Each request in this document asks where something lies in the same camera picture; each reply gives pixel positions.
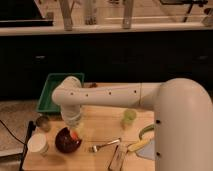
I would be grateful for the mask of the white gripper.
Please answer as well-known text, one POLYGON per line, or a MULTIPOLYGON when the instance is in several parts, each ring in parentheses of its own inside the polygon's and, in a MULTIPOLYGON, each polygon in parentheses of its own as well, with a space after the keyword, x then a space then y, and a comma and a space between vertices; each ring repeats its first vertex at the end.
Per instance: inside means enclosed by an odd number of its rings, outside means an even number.
POLYGON ((62 107, 61 116, 67 126, 76 127, 82 118, 81 108, 79 106, 62 107))

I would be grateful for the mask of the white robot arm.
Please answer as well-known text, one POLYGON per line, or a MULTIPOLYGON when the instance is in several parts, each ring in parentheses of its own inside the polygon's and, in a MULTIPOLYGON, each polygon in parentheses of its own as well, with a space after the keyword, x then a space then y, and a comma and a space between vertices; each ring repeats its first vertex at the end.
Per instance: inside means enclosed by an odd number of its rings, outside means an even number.
POLYGON ((194 80, 84 88, 69 76, 53 90, 52 100, 69 126, 82 105, 151 110, 155 171, 213 171, 213 101, 194 80))

